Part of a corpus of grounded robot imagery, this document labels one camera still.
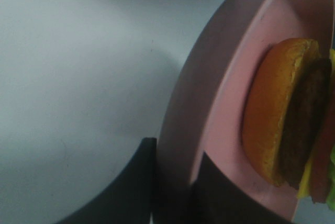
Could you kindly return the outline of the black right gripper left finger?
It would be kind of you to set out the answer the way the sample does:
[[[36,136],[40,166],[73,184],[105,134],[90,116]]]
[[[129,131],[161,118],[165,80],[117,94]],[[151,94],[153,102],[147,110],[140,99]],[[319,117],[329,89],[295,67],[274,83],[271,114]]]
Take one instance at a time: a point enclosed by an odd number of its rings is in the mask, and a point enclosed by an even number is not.
[[[58,223],[150,223],[156,146],[156,138],[143,138],[113,182]]]

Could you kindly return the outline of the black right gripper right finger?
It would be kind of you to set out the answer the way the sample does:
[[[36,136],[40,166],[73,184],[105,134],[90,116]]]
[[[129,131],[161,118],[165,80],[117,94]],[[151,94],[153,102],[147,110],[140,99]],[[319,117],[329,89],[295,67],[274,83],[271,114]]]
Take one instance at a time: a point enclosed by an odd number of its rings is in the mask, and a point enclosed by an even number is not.
[[[155,193],[154,223],[290,223],[238,189],[207,154],[180,214],[168,206],[158,187]]]

